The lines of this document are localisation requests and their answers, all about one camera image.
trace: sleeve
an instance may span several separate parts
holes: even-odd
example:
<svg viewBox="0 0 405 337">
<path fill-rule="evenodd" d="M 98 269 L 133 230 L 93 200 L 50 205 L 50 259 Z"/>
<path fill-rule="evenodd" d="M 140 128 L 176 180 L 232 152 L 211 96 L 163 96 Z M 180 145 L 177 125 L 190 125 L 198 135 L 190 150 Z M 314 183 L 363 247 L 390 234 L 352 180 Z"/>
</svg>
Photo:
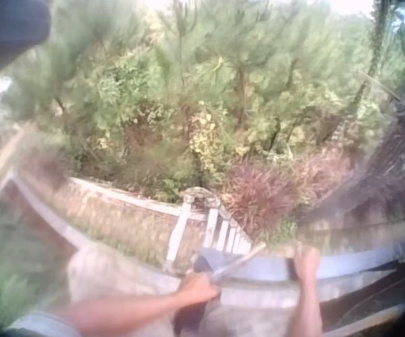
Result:
<svg viewBox="0 0 405 337">
<path fill-rule="evenodd" d="M 42 311 L 32 311 L 13 322 L 4 337 L 82 337 L 65 319 Z"/>
</svg>

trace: hand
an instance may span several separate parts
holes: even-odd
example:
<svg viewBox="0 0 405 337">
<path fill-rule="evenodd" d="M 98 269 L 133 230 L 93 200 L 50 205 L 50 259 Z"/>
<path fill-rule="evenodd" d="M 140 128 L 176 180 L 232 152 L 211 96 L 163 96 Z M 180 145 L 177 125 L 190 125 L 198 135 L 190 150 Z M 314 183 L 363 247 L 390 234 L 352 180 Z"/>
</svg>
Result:
<svg viewBox="0 0 405 337">
<path fill-rule="evenodd" d="M 188 274 L 182 280 L 177 290 L 177 295 L 187 305 L 208 302 L 219 293 L 220 289 L 211 283 L 209 275 L 205 272 Z"/>
<path fill-rule="evenodd" d="M 316 272 L 319 268 L 320 254 L 316 248 L 299 244 L 294 257 L 294 269 L 302 285 L 316 284 Z"/>
</svg>

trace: white fence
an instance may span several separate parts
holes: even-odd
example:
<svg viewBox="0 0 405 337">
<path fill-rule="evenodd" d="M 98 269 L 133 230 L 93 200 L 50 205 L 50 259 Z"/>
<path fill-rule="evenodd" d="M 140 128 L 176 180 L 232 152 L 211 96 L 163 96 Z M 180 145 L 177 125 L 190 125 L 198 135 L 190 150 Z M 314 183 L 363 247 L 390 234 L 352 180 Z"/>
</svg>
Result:
<svg viewBox="0 0 405 337">
<path fill-rule="evenodd" d="M 235 254 L 246 254 L 251 250 L 251 238 L 242 230 L 232 215 L 227 212 L 220 199 L 214 193 L 202 187 L 192 187 L 185 190 L 179 219 L 169 239 L 168 254 L 164 264 L 164 269 L 167 271 L 172 270 L 183 232 L 191 214 L 191 206 L 196 198 L 205 199 L 205 205 L 210 208 L 204 247 Z"/>
</svg>

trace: red-leaved shrub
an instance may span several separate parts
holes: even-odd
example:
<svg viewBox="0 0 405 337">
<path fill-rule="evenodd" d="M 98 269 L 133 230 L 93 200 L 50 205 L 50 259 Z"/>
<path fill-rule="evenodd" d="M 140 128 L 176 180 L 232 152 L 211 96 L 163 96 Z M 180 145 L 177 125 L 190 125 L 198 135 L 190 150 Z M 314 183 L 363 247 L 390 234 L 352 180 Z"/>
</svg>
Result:
<svg viewBox="0 0 405 337">
<path fill-rule="evenodd" d="M 251 236 L 278 227 L 297 199 L 290 176 L 265 164 L 235 164 L 223 181 L 221 198 L 233 218 Z"/>
<path fill-rule="evenodd" d="M 297 216 L 299 210 L 334 190 L 350 172 L 348 160 L 334 147 L 299 154 L 290 167 L 279 170 L 243 161 L 231 167 L 218 188 L 226 209 L 252 237 L 278 228 L 287 216 Z"/>
</svg>

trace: vegetation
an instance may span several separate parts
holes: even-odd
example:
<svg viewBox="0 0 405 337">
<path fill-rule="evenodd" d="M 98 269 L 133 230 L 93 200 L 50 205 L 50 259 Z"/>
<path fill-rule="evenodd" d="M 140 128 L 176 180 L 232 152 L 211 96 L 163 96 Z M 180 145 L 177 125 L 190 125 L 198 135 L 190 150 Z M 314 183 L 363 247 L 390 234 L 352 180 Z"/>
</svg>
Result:
<svg viewBox="0 0 405 337">
<path fill-rule="evenodd" d="M 0 205 L 0 328 L 34 306 L 66 299 L 64 261 L 19 214 Z"/>
<path fill-rule="evenodd" d="M 342 181 L 405 93 L 405 20 L 374 3 L 368 18 L 323 1 L 54 0 L 3 102 L 76 174 L 169 202 L 208 187 L 260 235 Z"/>
</svg>

